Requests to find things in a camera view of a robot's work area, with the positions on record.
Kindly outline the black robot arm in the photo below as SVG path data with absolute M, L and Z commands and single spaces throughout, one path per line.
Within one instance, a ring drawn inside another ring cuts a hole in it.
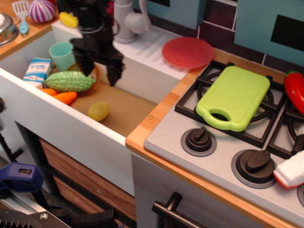
M 113 17 L 106 12 L 107 0 L 69 0 L 78 18 L 81 38 L 72 38 L 73 53 L 80 70 L 87 76 L 97 62 L 107 67 L 109 84 L 114 86 L 124 70 L 123 55 L 113 46 Z

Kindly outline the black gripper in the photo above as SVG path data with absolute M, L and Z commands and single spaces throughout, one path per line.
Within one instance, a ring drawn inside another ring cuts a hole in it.
M 88 76 L 94 69 L 94 62 L 107 66 L 110 86 L 115 86 L 125 69 L 123 55 L 113 46 L 112 31 L 85 32 L 80 38 L 71 38 L 74 56 L 80 70 Z

